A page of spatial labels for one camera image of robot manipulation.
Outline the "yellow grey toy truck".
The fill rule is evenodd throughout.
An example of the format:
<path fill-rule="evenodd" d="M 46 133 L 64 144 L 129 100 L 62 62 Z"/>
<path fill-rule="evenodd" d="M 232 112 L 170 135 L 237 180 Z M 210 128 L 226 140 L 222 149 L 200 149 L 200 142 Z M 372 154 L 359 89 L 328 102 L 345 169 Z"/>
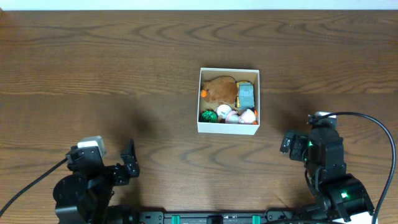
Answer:
<path fill-rule="evenodd" d="M 254 101 L 254 85 L 251 82 L 237 82 L 238 94 L 236 97 L 235 107 L 239 110 L 253 109 Z"/>

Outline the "brown plush toy orange top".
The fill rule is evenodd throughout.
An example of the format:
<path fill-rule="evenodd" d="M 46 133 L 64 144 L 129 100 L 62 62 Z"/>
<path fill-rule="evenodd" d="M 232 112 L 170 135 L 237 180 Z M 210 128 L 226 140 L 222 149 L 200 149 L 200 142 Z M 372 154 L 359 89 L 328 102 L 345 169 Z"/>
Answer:
<path fill-rule="evenodd" d="M 233 104 L 238 95 L 238 86 L 233 77 L 222 76 L 205 82 L 200 96 L 207 103 Z"/>

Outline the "white drum toy wooden handle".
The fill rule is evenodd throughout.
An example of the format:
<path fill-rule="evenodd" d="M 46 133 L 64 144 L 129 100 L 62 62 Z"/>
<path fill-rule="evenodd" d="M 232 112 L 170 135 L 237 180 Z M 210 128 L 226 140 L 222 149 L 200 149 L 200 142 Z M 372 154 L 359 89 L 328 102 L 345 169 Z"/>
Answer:
<path fill-rule="evenodd" d="M 232 108 L 226 104 L 219 105 L 217 108 L 215 108 L 217 122 L 220 123 L 220 122 L 224 121 L 230 112 L 232 112 Z"/>

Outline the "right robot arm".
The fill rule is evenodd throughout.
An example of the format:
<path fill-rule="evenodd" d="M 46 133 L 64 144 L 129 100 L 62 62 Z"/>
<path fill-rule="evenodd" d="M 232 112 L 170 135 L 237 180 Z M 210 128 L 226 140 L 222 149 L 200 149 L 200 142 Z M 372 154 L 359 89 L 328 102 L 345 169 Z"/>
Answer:
<path fill-rule="evenodd" d="M 346 172 L 343 138 L 336 130 L 336 116 L 311 121 L 309 133 L 288 130 L 280 151 L 293 161 L 304 163 L 305 179 L 316 203 L 303 207 L 300 216 L 344 222 L 353 216 L 374 215 L 374 205 L 364 185 Z"/>

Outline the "green plastic wheel toy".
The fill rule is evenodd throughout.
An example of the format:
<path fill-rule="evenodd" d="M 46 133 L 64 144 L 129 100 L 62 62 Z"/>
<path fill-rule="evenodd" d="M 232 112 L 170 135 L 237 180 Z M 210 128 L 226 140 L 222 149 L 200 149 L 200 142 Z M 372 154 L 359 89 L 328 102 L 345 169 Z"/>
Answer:
<path fill-rule="evenodd" d="M 203 123 L 216 123 L 218 119 L 217 114 L 214 111 L 206 110 L 201 113 L 200 121 Z"/>

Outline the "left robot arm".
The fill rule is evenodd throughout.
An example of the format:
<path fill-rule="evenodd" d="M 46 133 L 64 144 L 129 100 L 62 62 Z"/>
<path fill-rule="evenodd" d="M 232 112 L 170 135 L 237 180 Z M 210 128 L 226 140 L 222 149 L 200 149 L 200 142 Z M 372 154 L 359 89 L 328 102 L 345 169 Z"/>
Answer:
<path fill-rule="evenodd" d="M 92 136 L 72 146 L 65 155 L 71 175 L 60 180 L 53 189 L 55 213 L 60 223 L 137 223 L 138 214 L 128 205 L 109 204 L 113 188 L 129 184 L 139 177 L 134 141 L 121 153 L 123 163 L 103 164 L 106 154 L 103 138 Z"/>

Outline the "pink duck toy with hat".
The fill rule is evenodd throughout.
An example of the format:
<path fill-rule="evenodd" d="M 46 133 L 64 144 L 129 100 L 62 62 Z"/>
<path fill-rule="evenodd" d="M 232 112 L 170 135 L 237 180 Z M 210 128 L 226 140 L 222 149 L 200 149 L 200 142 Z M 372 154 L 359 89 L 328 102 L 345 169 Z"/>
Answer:
<path fill-rule="evenodd" d="M 241 115 L 238 115 L 237 111 L 231 111 L 228 113 L 225 123 L 228 124 L 254 124 L 257 125 L 257 111 L 247 109 Z"/>

